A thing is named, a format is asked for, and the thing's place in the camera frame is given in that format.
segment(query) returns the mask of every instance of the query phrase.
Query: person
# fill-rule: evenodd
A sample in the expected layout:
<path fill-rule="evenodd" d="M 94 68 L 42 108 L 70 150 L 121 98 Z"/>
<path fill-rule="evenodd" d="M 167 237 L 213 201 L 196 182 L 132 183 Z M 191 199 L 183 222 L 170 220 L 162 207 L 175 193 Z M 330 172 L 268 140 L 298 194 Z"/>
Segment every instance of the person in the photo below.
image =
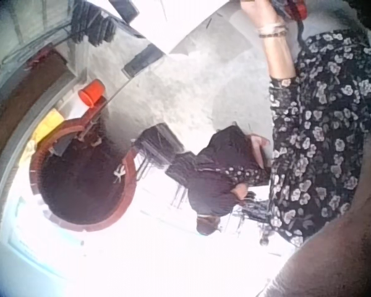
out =
<path fill-rule="evenodd" d="M 371 296 L 371 136 L 364 156 L 351 209 L 311 237 L 258 297 Z"/>
<path fill-rule="evenodd" d="M 296 246 L 351 207 L 371 134 L 371 47 L 359 30 L 307 36 L 293 62 L 269 0 L 242 1 L 271 77 L 270 224 Z"/>
<path fill-rule="evenodd" d="M 210 235 L 220 217 L 235 205 L 245 205 L 249 217 L 267 222 L 268 204 L 254 200 L 249 186 L 267 185 L 270 169 L 264 165 L 262 148 L 269 141 L 246 136 L 237 125 L 217 132 L 195 159 L 195 171 L 187 183 L 191 207 L 196 211 L 197 231 Z"/>

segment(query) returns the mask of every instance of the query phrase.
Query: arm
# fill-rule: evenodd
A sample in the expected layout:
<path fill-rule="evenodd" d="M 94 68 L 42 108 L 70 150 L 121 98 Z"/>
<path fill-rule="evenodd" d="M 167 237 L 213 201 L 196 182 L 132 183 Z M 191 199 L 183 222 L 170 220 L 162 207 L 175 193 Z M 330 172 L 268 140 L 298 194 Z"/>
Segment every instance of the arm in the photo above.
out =
<path fill-rule="evenodd" d="M 283 20 L 271 5 L 270 0 L 242 2 L 242 8 L 257 28 L 283 23 Z M 290 79 L 296 76 L 296 70 L 285 36 L 263 38 L 263 46 L 272 78 Z"/>
<path fill-rule="evenodd" d="M 242 8 L 257 28 L 283 22 L 269 0 L 243 2 Z M 274 150 L 279 150 L 289 143 L 291 136 L 294 138 L 294 134 L 298 132 L 299 109 L 294 106 L 294 102 L 297 102 L 299 96 L 299 81 L 286 37 L 262 38 L 262 42 L 272 78 L 270 99 L 275 138 Z"/>

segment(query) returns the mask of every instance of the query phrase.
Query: bracelet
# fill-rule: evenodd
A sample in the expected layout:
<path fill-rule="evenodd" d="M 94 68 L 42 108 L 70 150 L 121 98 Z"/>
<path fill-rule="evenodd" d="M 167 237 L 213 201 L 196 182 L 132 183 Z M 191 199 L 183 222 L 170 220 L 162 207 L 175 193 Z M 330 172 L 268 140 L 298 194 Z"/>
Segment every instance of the bracelet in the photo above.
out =
<path fill-rule="evenodd" d="M 282 31 L 287 31 L 287 26 L 286 24 L 283 23 L 276 23 L 276 24 L 269 24 L 264 27 L 258 28 L 257 29 L 259 34 L 273 34 L 273 33 L 279 33 Z"/>
<path fill-rule="evenodd" d="M 272 34 L 259 34 L 260 38 L 269 38 L 269 37 L 282 37 L 287 35 L 287 30 L 278 32 L 278 33 L 272 33 Z"/>

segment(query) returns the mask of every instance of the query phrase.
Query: wooden panel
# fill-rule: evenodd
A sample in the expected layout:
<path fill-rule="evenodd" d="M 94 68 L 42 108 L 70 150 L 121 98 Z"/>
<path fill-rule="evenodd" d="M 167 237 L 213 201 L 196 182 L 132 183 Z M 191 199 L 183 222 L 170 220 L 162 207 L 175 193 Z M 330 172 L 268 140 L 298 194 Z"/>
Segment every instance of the wooden panel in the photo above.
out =
<path fill-rule="evenodd" d="M 60 55 L 50 54 L 10 94 L 0 107 L 0 154 L 27 111 L 65 71 Z"/>

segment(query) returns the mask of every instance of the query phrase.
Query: hand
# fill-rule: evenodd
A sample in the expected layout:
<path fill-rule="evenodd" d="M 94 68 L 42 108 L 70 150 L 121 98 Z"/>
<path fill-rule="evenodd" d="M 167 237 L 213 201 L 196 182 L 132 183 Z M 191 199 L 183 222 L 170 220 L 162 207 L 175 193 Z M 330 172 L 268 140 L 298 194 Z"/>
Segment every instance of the hand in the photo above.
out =
<path fill-rule="evenodd" d="M 251 134 L 250 139 L 252 141 L 252 151 L 254 160 L 257 162 L 261 169 L 264 169 L 263 147 L 270 144 L 270 141 L 262 136 Z"/>
<path fill-rule="evenodd" d="M 238 200 L 243 201 L 245 200 L 247 193 L 249 191 L 249 187 L 247 184 L 238 184 L 231 192 L 235 194 Z"/>
<path fill-rule="evenodd" d="M 241 6 L 256 28 L 284 23 L 283 19 L 276 13 L 270 0 L 241 0 Z"/>

